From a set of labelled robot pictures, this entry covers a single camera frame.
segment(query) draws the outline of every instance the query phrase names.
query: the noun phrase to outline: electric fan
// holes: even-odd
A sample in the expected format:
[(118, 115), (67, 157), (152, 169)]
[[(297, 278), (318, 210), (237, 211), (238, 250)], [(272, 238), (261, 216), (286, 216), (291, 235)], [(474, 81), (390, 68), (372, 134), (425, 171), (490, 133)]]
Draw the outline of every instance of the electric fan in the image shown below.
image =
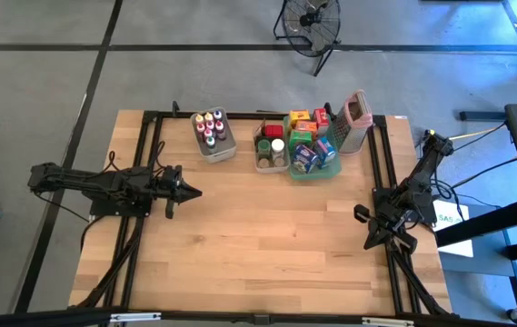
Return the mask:
[[(337, 40), (341, 27), (340, 14), (339, 0), (284, 0), (274, 24), (274, 36), (277, 40), (287, 39), (293, 50), (301, 55), (320, 57), (314, 70), (314, 76), (317, 76), (333, 48), (340, 43)], [(281, 18), (284, 36), (276, 34)]]

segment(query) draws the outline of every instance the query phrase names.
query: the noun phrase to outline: cheese grater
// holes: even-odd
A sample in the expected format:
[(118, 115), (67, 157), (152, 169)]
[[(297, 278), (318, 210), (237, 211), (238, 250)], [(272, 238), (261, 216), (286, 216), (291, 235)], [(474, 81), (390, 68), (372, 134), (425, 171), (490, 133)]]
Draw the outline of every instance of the cheese grater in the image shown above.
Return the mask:
[(365, 92), (359, 90), (348, 98), (333, 121), (333, 135), (339, 154), (356, 154), (367, 129), (373, 124), (371, 108), (365, 101)]

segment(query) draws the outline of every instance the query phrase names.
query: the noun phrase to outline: concrete floor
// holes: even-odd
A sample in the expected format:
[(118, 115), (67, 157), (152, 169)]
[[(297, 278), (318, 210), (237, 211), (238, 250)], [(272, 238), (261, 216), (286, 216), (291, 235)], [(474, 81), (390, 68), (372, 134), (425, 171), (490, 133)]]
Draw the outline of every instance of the concrete floor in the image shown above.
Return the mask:
[[(0, 0), (0, 43), (100, 44), (113, 3)], [(113, 44), (272, 44), (280, 3), (125, 1)], [(345, 45), (517, 45), (500, 3), (341, 5)], [(96, 52), (0, 52), (0, 313), (10, 310), (45, 208), (26, 190), (29, 167), (61, 161), (95, 58)], [(102, 168), (118, 110), (169, 110), (173, 100), (184, 110), (287, 111), (324, 102), (338, 109), (362, 88), (375, 113), (407, 115), (416, 137), (425, 128), (456, 135), (493, 127), (455, 115), (517, 102), (517, 54), (336, 53), (317, 78), (309, 75), (313, 64), (294, 52), (109, 52), (75, 168)], [(501, 130), (447, 158), (439, 177), (458, 181), (514, 153)], [(501, 188), (499, 176), (508, 187)], [(517, 164), (466, 184), (462, 193), (499, 205), (517, 201)], [(88, 202), (76, 193), (67, 193), (64, 204), (87, 212)], [(31, 310), (67, 305), (84, 225), (59, 214)], [(499, 312), (514, 306), (507, 278), (448, 272), (446, 281), (455, 312), (506, 322)], [(477, 292), (466, 292), (466, 284)]]

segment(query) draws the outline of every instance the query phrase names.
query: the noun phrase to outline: wooden table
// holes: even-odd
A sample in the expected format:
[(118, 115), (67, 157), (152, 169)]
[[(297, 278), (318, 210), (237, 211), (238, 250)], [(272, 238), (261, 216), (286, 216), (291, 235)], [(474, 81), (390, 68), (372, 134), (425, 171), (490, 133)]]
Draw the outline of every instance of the wooden table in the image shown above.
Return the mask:
[[(142, 116), (143, 111), (123, 110), (117, 117), (109, 149), (119, 167), (133, 163)], [(405, 117), (386, 119), (401, 181), (416, 163), (410, 125)], [(236, 156), (208, 164), (189, 120), (164, 119), (161, 163), (181, 164), (184, 179), (204, 195), (176, 206), (173, 220), (164, 218), (165, 200), (154, 203), (145, 220), (130, 308), (393, 315), (385, 250), (364, 251), (367, 225), (353, 218), (357, 203), (373, 208), (367, 141), (359, 154), (341, 156), (343, 169), (333, 179), (299, 182), (288, 173), (255, 171), (252, 130), (258, 124), (230, 120)], [(142, 165), (152, 133), (150, 126)], [(376, 139), (383, 162), (379, 133)], [(82, 301), (109, 268), (119, 222), (105, 217), (87, 233), (70, 304)], [(414, 270), (450, 310), (432, 233), (418, 227), (411, 234), (418, 239)], [(409, 311), (405, 278), (399, 276)], [(121, 272), (114, 304), (120, 302), (123, 281)]]

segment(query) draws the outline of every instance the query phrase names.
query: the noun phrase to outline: black floor line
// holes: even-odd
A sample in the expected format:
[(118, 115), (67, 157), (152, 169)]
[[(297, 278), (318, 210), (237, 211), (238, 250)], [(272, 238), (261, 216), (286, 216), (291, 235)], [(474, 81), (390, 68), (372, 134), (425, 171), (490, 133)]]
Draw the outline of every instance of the black floor line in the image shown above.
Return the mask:
[[(100, 51), (90, 44), (0, 44), (0, 51)], [(498, 52), (517, 53), (517, 45), (337, 45), (337, 51), (353, 52)], [(289, 44), (277, 45), (109, 45), (109, 51), (292, 51)]]
[[(111, 37), (113, 36), (113, 31), (116, 26), (122, 5), (123, 0), (115, 0), (111, 18), (109, 19), (108, 26), (106, 27), (106, 31), (104, 33), (103, 42), (101, 43), (100, 51), (94, 63), (93, 72), (91, 73), (88, 86), (86, 87), (85, 99), (83, 100), (78, 118), (76, 119), (75, 127), (66, 148), (65, 158), (62, 162), (62, 166), (64, 168), (72, 168), (73, 162), (75, 161), (76, 151), (78, 150), (78, 145), (80, 144), (83, 130), (85, 129), (86, 118), (88, 117), (88, 113), (93, 102), (94, 92), (98, 86), (101, 72), (103, 71), (108, 45), (111, 43)], [(52, 201), (60, 204), (62, 202), (63, 196), (64, 191), (56, 192), (52, 197)], [(22, 284), (22, 288), (15, 305), (16, 313), (28, 311), (30, 301), (34, 295), (36, 282), (42, 269), (46, 251), (48, 249), (48, 245), (50, 244), (52, 231), (55, 227), (56, 217), (58, 215), (58, 207), (51, 204), (48, 204), (47, 206), (48, 208), (45, 210), (45, 214), (41, 220), (42, 227), (35, 243), (34, 254), (32, 255), (30, 263), (27, 267), (24, 283)]]
[(0, 51), (99, 51), (101, 47), (85, 44), (0, 44)]

